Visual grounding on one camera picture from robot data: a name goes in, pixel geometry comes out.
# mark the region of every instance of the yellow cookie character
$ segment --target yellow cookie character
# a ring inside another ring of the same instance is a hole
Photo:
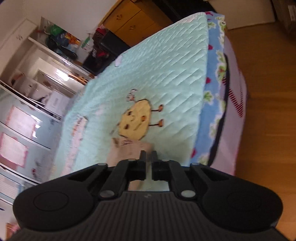
[[[145,136],[149,126],[162,127],[164,125],[163,119],[158,124],[150,125],[151,112],[162,111],[163,105],[160,105],[158,110],[151,110],[151,104],[147,99],[139,101],[134,99],[133,94],[129,96],[129,101],[135,103],[122,114],[121,121],[118,124],[118,134],[129,139],[140,140]]]

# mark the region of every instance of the wooden drawer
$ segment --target wooden drawer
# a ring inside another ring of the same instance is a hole
[[[106,19],[104,26],[115,33],[140,10],[132,1],[124,0]]]
[[[143,31],[153,24],[153,20],[143,11],[140,11],[122,26],[116,32],[116,35],[132,47],[143,40]]]
[[[148,28],[144,29],[142,32],[143,39],[148,38],[149,36],[157,33],[158,31],[162,30],[163,27],[159,26],[157,23],[152,24]]]

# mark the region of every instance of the white cabinet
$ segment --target white cabinet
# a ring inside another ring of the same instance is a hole
[[[9,60],[16,53],[21,44],[29,37],[37,26],[25,20],[16,31],[9,37],[0,49],[0,75],[8,64]]]

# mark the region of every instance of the wooden floor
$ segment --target wooden floor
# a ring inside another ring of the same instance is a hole
[[[250,98],[237,176],[275,191],[284,211],[277,228],[296,239],[296,39],[278,23],[230,30]]]

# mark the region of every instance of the pink cloth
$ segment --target pink cloth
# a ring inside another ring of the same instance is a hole
[[[211,167],[234,175],[246,114],[247,86],[244,76],[238,68],[234,51],[227,37],[225,37],[224,42],[224,53],[227,55],[229,62],[230,89],[238,103],[240,103],[242,93],[242,116],[240,117],[237,106],[235,106],[235,101],[229,97],[222,135],[215,160]]]

